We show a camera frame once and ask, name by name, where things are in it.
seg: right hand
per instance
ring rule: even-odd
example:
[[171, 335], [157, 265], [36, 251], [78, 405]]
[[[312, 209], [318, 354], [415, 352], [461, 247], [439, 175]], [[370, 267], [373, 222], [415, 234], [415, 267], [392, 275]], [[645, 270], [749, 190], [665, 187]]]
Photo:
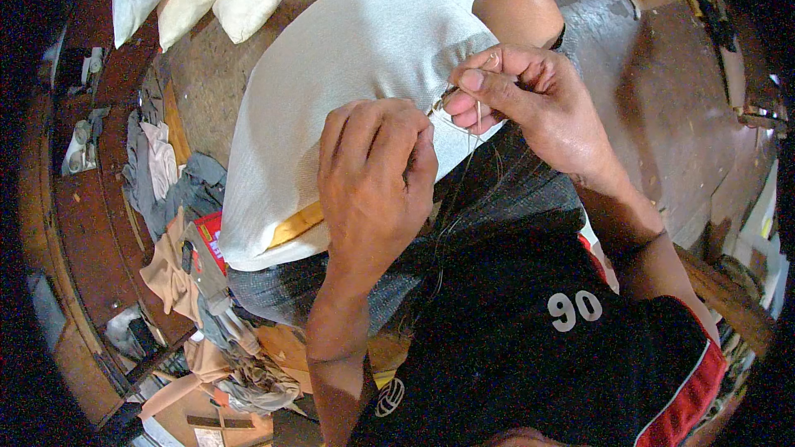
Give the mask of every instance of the right hand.
[[475, 101], [480, 101], [481, 133], [500, 115], [515, 121], [530, 149], [575, 183], [602, 190], [626, 174], [617, 172], [623, 168], [588, 89], [563, 55], [499, 44], [455, 67], [450, 82], [459, 90], [448, 96], [444, 109], [456, 125], [478, 133]]

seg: person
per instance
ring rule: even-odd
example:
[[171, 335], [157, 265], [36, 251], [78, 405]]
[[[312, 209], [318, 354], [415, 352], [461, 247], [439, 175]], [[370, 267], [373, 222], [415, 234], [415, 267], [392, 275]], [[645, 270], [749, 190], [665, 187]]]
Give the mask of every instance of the person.
[[[472, 133], [508, 121], [452, 173], [423, 243], [432, 267], [409, 354], [381, 391], [367, 295], [423, 240], [434, 129], [401, 99], [326, 120], [331, 244], [306, 324], [326, 445], [677, 445], [725, 369], [716, 325], [577, 69], [549, 49], [564, 29], [554, 1], [477, 0], [473, 12], [502, 43], [452, 71], [444, 107]], [[583, 206], [619, 293], [578, 234]]]

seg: wooden floor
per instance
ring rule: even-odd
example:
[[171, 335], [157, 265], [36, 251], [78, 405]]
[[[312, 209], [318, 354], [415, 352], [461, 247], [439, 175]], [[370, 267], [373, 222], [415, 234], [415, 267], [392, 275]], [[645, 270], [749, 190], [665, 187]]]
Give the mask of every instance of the wooden floor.
[[[249, 73], [313, 1], [284, 0], [263, 29], [240, 45], [231, 43], [210, 13], [156, 59], [173, 81], [194, 151], [228, 164]], [[715, 49], [689, 6], [680, 0], [635, 19], [629, 0], [556, 1], [566, 15], [567, 33], [578, 38], [583, 78], [607, 134], [674, 240], [700, 254], [710, 234], [718, 246], [731, 242], [723, 237], [739, 231], [759, 195], [772, 145], [763, 131], [736, 123]], [[759, 47], [753, 35], [742, 41]], [[746, 64], [756, 65], [747, 73], [765, 76], [761, 54], [749, 50]]]

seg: dark background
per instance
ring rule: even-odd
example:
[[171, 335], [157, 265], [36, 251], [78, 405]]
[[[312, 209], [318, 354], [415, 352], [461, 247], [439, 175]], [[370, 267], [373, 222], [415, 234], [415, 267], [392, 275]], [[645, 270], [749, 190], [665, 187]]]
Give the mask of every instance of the dark background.
[[[16, 225], [17, 155], [23, 118], [36, 65], [55, 41], [70, 0], [2, 0], [2, 401], [3, 445], [88, 445], [91, 427], [65, 387], [46, 352], [32, 306], [23, 289], [24, 266]], [[795, 0], [730, 0], [753, 18], [773, 72], [785, 81], [788, 112], [795, 115]], [[795, 260], [795, 135], [785, 140], [779, 165], [779, 218], [782, 249]], [[751, 377], [748, 396], [718, 445], [785, 445], [793, 427], [795, 389], [795, 283], [790, 270], [788, 303], [778, 341]]]

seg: left hand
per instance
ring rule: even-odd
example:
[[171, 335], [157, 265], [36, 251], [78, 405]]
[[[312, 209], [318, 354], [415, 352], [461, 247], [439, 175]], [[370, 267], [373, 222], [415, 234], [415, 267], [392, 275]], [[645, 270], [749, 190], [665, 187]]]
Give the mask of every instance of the left hand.
[[369, 291], [430, 214], [438, 166], [433, 125], [412, 103], [354, 101], [331, 111], [317, 177], [328, 270]]

